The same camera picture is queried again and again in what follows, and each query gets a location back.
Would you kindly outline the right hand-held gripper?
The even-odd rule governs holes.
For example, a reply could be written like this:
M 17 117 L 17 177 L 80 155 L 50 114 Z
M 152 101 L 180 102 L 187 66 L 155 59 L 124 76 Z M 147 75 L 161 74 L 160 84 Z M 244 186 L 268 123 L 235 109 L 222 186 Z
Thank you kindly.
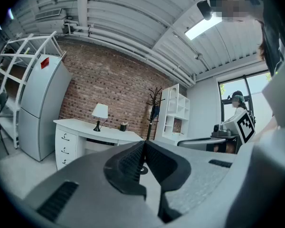
M 238 136 L 241 143 L 247 143 L 255 135 L 255 128 L 246 110 L 232 116 L 228 120 L 214 125 L 213 138 L 187 139 L 177 143 L 177 146 L 213 152 L 214 147 L 222 145 L 227 138 Z

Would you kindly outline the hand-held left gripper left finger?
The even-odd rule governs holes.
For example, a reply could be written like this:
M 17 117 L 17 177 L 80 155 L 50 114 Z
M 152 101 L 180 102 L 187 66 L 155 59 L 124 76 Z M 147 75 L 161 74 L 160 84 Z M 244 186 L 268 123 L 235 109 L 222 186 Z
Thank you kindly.
M 144 142 L 80 157 L 37 185 L 24 199 L 43 227 L 159 227 L 146 188 L 133 179 Z

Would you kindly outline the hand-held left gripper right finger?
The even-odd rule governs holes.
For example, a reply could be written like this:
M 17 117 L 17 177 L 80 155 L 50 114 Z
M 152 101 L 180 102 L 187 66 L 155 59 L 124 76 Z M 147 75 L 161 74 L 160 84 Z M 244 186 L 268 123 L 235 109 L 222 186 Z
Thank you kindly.
M 145 142 L 146 204 L 165 223 L 194 210 L 225 178 L 235 157 Z

